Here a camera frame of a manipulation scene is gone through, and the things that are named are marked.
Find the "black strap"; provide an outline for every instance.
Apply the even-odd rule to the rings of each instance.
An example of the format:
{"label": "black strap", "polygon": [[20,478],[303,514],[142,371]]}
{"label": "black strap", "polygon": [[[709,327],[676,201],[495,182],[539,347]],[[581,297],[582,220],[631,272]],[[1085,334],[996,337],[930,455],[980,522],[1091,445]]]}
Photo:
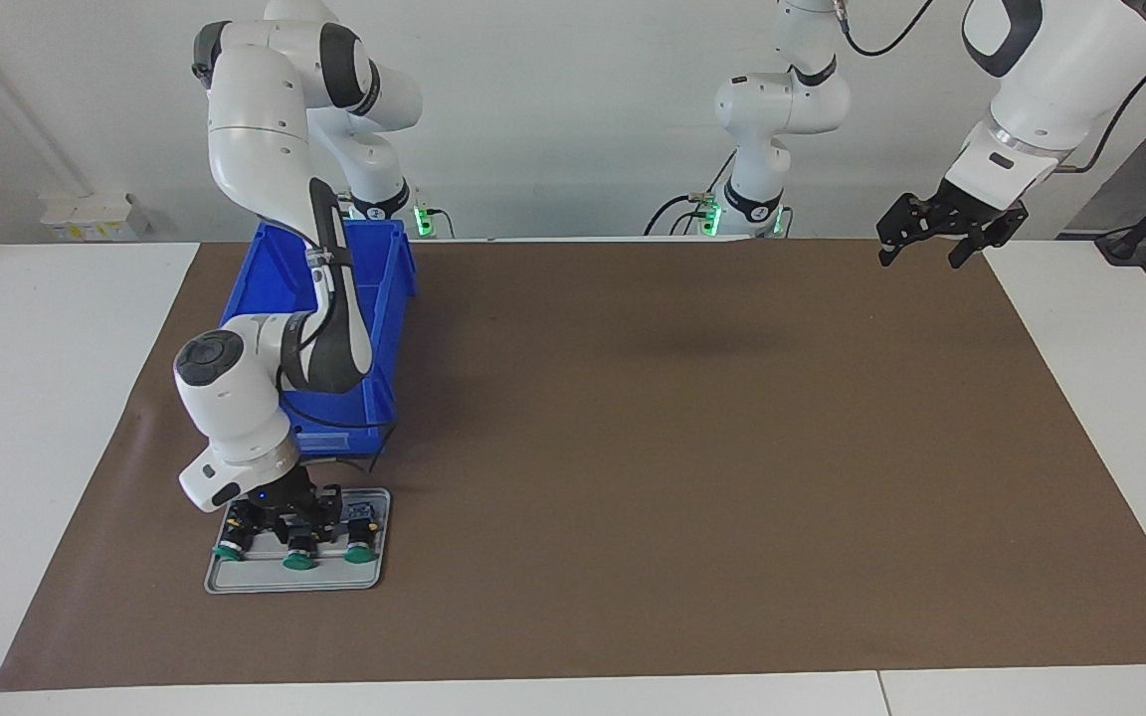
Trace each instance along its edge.
{"label": "black strap", "polygon": [[401,183],[401,190],[395,192],[391,199],[383,200],[364,200],[356,198],[355,195],[351,196],[351,204],[359,210],[360,213],[364,214],[367,219],[372,219],[376,222],[383,222],[392,217],[395,217],[397,212],[405,208],[405,204],[408,204],[410,199],[410,183],[409,181],[403,181]]}
{"label": "black strap", "polygon": [[383,89],[383,77],[378,73],[378,65],[374,63],[374,60],[369,61],[369,94],[366,94],[366,99],[360,101],[358,108],[351,111],[351,113],[356,115],[356,117],[364,117],[369,113],[370,109],[374,109],[374,104],[378,103],[378,94]]}
{"label": "black strap", "polygon": [[360,38],[345,26],[327,23],[321,27],[321,77],[330,101],[338,109],[355,108],[366,101],[356,79],[356,45]]}
{"label": "black strap", "polygon": [[296,390],[304,390],[308,385],[308,377],[304,376],[304,362],[299,359],[299,346],[304,341],[304,325],[311,314],[313,313],[292,314],[282,329],[282,370]]}
{"label": "black strap", "polygon": [[744,214],[746,221],[751,223],[767,222],[768,218],[772,217],[772,212],[776,212],[777,207],[780,207],[780,198],[784,195],[786,195],[786,191],[780,190],[776,199],[754,200],[737,194],[737,190],[732,189],[731,181],[723,186],[723,196],[728,196],[728,204],[731,204],[732,208]]}
{"label": "black strap", "polygon": [[802,70],[795,68],[795,76],[799,77],[799,81],[806,87],[818,87],[823,81],[833,77],[833,73],[838,71],[838,55],[833,55],[833,60],[829,61],[829,64],[824,70],[809,76],[809,73],[803,73]]}
{"label": "black strap", "polygon": [[342,245],[337,245],[333,249],[313,249],[306,254],[308,257],[309,268],[322,268],[322,267],[353,267],[355,261],[351,257],[351,250],[344,249]]}

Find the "cable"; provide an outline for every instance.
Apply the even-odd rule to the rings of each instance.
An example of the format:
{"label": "cable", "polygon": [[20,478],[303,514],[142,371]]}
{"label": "cable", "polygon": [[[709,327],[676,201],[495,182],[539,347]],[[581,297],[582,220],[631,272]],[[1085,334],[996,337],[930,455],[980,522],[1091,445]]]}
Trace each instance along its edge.
{"label": "cable", "polygon": [[901,45],[901,41],[904,41],[905,37],[909,37],[909,32],[913,31],[913,27],[917,26],[918,19],[923,18],[923,15],[927,14],[927,9],[931,8],[932,3],[935,3],[935,1],[936,0],[927,0],[926,3],[923,3],[923,8],[918,10],[918,14],[909,21],[909,25],[901,31],[901,34],[897,36],[895,40],[892,40],[892,45],[887,45],[882,49],[864,49],[859,45],[856,45],[856,41],[851,40],[851,27],[847,22],[846,13],[841,14],[840,18],[838,18],[838,26],[840,26],[842,31],[842,37],[847,38],[847,45],[850,45],[851,49],[856,50],[857,55],[864,55],[865,57],[882,56],[895,49],[896,45]]}
{"label": "cable", "polygon": [[382,457],[383,453],[387,449],[387,442],[392,440],[392,433],[395,433],[395,423],[388,423],[388,430],[386,434],[383,434],[383,441],[378,444],[378,451],[374,453],[374,456],[369,459],[369,466],[364,466],[351,457],[320,457],[315,459],[305,459],[300,463],[301,466],[313,467],[314,465],[346,465],[352,467],[354,471],[363,472],[363,474],[372,474],[374,466],[378,465],[378,458]]}
{"label": "cable", "polygon": [[1099,145],[1096,147],[1094,155],[1090,157],[1090,160],[1086,162],[1085,166],[1059,167],[1054,171],[1054,173],[1057,173],[1057,175],[1083,175],[1083,173],[1086,173],[1090,170],[1096,168],[1096,162],[1099,160],[1099,157],[1101,157],[1101,155],[1105,152],[1105,147],[1108,147],[1108,140],[1110,139],[1110,136],[1113,136],[1114,128],[1117,128],[1117,123],[1122,118],[1122,115],[1127,113],[1127,108],[1129,108],[1129,103],[1131,103],[1135,96],[1137,96],[1140,93],[1143,86],[1145,85],[1146,85],[1146,76],[1143,76],[1143,79],[1138,80],[1138,85],[1135,86],[1135,89],[1131,91],[1131,94],[1127,95],[1127,100],[1122,101],[1122,104],[1120,105],[1120,108],[1117,108],[1117,113],[1113,115],[1112,121],[1108,123],[1108,128],[1105,128],[1105,136],[1100,137]]}
{"label": "cable", "polygon": [[427,208],[427,217],[445,217],[445,221],[449,222],[449,238],[458,238],[458,231],[454,230],[454,217],[449,215],[445,208]]}
{"label": "cable", "polygon": [[[714,187],[719,186],[720,184],[720,179],[723,178],[723,172],[727,172],[728,167],[732,166],[732,159],[735,159],[735,158],[736,158],[736,149],[732,150],[731,155],[728,155],[727,162],[724,162],[723,166],[720,167],[720,173],[717,173],[717,175],[714,175],[714,181],[711,182],[711,186],[706,187],[705,194],[711,194],[711,192],[714,191]],[[688,226],[683,227],[683,235],[684,236],[688,236],[688,231],[692,230],[692,218],[694,218],[694,217],[689,217],[689,219],[688,219]]]}
{"label": "cable", "polygon": [[327,330],[327,325],[330,323],[330,318],[333,318],[333,309],[336,309],[336,304],[338,302],[338,291],[340,290],[344,290],[343,286],[336,285],[336,289],[331,291],[330,305],[327,305],[327,314],[324,314],[324,317],[321,318],[320,323],[317,323],[317,328],[315,328],[313,332],[308,335],[308,338],[299,341],[299,348],[298,348],[299,353],[304,352],[304,349],[308,348],[309,345],[313,345],[315,341],[317,341],[317,339],[321,338],[322,332]]}
{"label": "cable", "polygon": [[654,226],[657,226],[657,221],[660,219],[660,217],[662,214],[666,213],[666,210],[673,207],[676,204],[683,204],[684,200],[691,200],[691,198],[689,198],[689,195],[686,195],[686,194],[681,194],[681,195],[676,196],[676,198],[673,198],[673,199],[668,200],[667,203],[660,205],[660,208],[657,208],[657,213],[653,214],[653,218],[651,219],[651,221],[649,221],[649,227],[645,228],[644,235],[645,236],[650,236],[651,235],[652,228]]}
{"label": "cable", "polygon": [[304,418],[305,420],[312,420],[317,423],[319,426],[336,427],[340,431],[377,431],[379,427],[392,426],[395,423],[336,423],[331,420],[323,420],[323,418],[317,418],[315,416],[308,416],[308,414],[301,411],[296,407],[295,403],[290,402],[290,395],[282,393],[282,403],[285,404],[290,412],[295,412],[296,416]]}
{"label": "cable", "polygon": [[[688,226],[691,227],[692,226],[692,219],[704,219],[704,218],[705,218],[705,212],[689,212],[688,214],[683,214],[681,218],[675,219],[675,226],[669,227],[669,236],[681,236],[681,235],[676,235],[675,231],[678,230],[678,222],[682,222],[683,219],[688,219]],[[685,230],[683,230],[682,235],[683,236],[688,236],[686,228],[685,228]]]}
{"label": "cable", "polygon": [[1096,238],[1108,238],[1109,236],[1118,235],[1118,233],[1127,233],[1129,230],[1133,230],[1135,227],[1137,226],[1138,223],[1131,223],[1131,226],[1128,227],[1115,228],[1115,230],[1106,230],[1105,233],[1101,233],[1101,235],[1096,236]]}
{"label": "cable", "polygon": [[786,235],[782,237],[790,238],[790,230],[792,230],[793,226],[795,226],[795,210],[792,207],[784,207],[782,208],[782,212],[790,212],[790,222],[786,223]]}

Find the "white table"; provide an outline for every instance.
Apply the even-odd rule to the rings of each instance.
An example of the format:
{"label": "white table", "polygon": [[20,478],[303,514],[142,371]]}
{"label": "white table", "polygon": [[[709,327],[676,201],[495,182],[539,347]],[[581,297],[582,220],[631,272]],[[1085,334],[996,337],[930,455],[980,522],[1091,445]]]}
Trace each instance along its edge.
{"label": "white table", "polygon": [[[0,247],[0,499],[46,508],[28,538],[0,534],[0,663],[195,251]],[[1015,242],[988,258],[1146,530],[1146,276],[1108,267],[1089,244]],[[272,701],[392,715],[1121,716],[1146,713],[1146,667],[99,690],[0,694],[0,713],[209,713]]]}

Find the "black clamp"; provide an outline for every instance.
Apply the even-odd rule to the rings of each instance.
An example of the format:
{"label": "black clamp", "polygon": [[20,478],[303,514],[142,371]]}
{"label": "black clamp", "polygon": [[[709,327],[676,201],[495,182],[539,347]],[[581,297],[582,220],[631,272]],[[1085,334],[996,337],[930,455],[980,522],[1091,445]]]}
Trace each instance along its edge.
{"label": "black clamp", "polygon": [[879,219],[878,239],[882,249],[878,261],[890,267],[905,245],[935,236],[957,236],[960,238],[949,253],[949,265],[960,268],[975,252],[1006,245],[1028,218],[1029,211],[1022,200],[1000,212],[952,183],[941,182],[940,191],[931,199],[904,194]]}

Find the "white wall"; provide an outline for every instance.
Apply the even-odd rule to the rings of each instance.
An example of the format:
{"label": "white wall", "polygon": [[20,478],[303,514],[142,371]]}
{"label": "white wall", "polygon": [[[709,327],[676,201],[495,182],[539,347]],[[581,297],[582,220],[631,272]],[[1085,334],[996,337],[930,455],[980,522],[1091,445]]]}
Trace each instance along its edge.
{"label": "white wall", "polygon": [[[197,29],[258,17],[262,5],[0,0],[0,69],[95,189],[141,200],[158,238],[243,238],[253,219],[211,184],[205,96],[188,64]],[[720,82],[780,69],[768,0],[332,6],[370,53],[422,82],[426,117],[394,142],[410,179],[470,236],[638,233],[661,200],[705,189],[731,150],[713,116]],[[879,45],[917,6],[854,3],[856,36]],[[935,189],[995,91],[963,49],[964,9],[939,3],[884,58],[841,49],[850,119],[790,141],[796,236],[872,235],[901,191]],[[10,134],[0,123],[0,147]],[[1023,236],[1053,237],[1145,135],[1146,91],[1096,172],[1054,178],[1033,196]],[[22,181],[0,166],[0,191]],[[1,237],[36,236],[11,219]]]}

